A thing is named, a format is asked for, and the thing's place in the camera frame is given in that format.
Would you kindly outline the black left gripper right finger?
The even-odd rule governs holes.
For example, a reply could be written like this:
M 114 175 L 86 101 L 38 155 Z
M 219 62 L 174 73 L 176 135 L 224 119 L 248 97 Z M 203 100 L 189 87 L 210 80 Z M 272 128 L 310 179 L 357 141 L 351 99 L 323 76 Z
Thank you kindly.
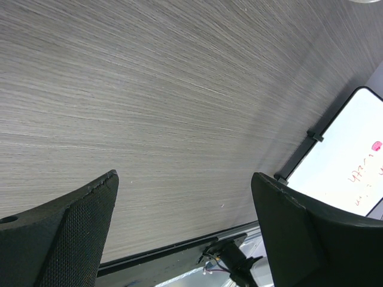
M 251 190 L 275 286 L 382 286 L 382 221 L 256 172 Z

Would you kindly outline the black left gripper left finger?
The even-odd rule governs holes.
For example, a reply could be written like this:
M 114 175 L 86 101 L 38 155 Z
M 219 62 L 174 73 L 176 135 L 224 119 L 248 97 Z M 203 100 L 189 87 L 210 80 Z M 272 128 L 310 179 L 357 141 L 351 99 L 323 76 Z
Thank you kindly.
M 94 286 L 117 198 L 115 170 L 1 219 L 1 286 Z

